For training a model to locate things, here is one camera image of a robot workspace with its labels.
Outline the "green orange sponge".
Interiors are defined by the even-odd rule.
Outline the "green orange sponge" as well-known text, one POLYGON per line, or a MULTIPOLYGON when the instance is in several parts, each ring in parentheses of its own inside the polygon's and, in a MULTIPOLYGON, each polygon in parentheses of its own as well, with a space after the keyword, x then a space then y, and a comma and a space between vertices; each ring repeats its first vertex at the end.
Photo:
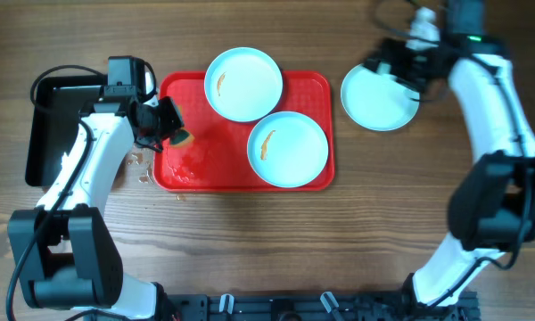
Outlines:
POLYGON ((170 139, 169 146, 171 148, 183 148, 189 145, 194 140, 194 136, 187 129, 179 129, 170 139))

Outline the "white plate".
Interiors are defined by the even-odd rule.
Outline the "white plate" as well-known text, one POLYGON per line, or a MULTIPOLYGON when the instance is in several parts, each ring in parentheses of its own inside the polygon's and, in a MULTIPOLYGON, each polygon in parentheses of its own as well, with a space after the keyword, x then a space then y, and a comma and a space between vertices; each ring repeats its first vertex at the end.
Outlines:
POLYGON ((236 47, 218 55, 205 72, 203 90, 211 108, 235 122, 262 119, 279 104, 283 73, 266 53, 236 47))
POLYGON ((279 111, 260 120, 249 134, 246 152, 262 181, 287 189, 314 181, 331 155, 324 130, 297 111, 279 111))
POLYGON ((419 100, 420 93, 400 84, 385 62, 376 71, 358 65, 342 81, 343 109, 358 125, 373 131, 406 126, 417 114, 419 100))

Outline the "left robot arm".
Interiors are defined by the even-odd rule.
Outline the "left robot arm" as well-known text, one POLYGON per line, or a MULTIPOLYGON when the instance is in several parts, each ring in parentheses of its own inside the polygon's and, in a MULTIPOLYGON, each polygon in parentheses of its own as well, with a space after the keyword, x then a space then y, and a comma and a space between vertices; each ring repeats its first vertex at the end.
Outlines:
POLYGON ((15 268, 5 295, 14 319, 14 294, 33 309, 68 310, 96 320, 175 320, 163 287, 126 274, 103 213, 120 163, 133 147, 160 152, 184 130, 170 97, 157 95, 149 62, 112 56, 95 98, 76 110, 36 103, 36 111, 73 119, 78 132, 46 194, 30 210, 16 210, 7 232, 15 268))

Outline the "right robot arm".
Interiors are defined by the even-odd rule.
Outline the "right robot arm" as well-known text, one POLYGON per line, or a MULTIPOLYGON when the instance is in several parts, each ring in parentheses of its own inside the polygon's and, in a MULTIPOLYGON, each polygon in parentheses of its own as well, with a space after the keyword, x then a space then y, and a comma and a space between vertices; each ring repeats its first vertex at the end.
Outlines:
POLYGON ((510 54, 485 32, 484 13, 482 1, 448 1, 438 20, 417 5, 406 31, 373 16, 388 37, 366 66, 418 94, 444 79, 472 146, 472 168, 449 200, 448 233, 407 286, 418 316, 455 305, 485 267, 512 268, 523 245, 535 240, 535 135, 510 54))

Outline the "red plastic tray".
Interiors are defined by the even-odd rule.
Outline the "red plastic tray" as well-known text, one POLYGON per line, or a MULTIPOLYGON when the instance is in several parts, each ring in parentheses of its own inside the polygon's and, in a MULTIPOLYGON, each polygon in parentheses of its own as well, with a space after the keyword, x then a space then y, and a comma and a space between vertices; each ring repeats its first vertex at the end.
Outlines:
MULTIPOLYGON (((168 142, 153 157, 153 180, 175 193, 279 192, 254 173, 247 141, 254 123, 238 123, 218 115, 204 92, 203 71, 178 71, 160 84, 181 108, 192 138, 175 147, 168 142)), ((333 146, 332 91, 328 80, 309 70, 285 70, 278 111, 297 111, 312 118, 333 146)))

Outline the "white plate top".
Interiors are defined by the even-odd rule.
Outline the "white plate top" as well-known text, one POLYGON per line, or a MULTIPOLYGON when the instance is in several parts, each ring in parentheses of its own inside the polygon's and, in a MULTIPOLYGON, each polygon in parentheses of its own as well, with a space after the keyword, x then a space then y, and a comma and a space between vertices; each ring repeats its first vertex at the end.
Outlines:
POLYGON ((205 72, 203 90, 211 108, 235 122, 262 119, 279 104, 283 73, 266 53, 236 47, 218 55, 205 72))

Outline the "black rectangular water basin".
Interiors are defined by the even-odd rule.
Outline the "black rectangular water basin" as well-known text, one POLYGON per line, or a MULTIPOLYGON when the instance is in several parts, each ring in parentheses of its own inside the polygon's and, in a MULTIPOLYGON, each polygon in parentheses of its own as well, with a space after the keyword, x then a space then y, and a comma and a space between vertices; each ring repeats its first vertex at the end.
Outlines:
POLYGON ((99 96, 106 77, 96 75, 44 78, 37 85, 36 101, 52 111, 35 111, 29 138, 25 181, 33 187, 53 184, 78 134, 78 113, 99 96))

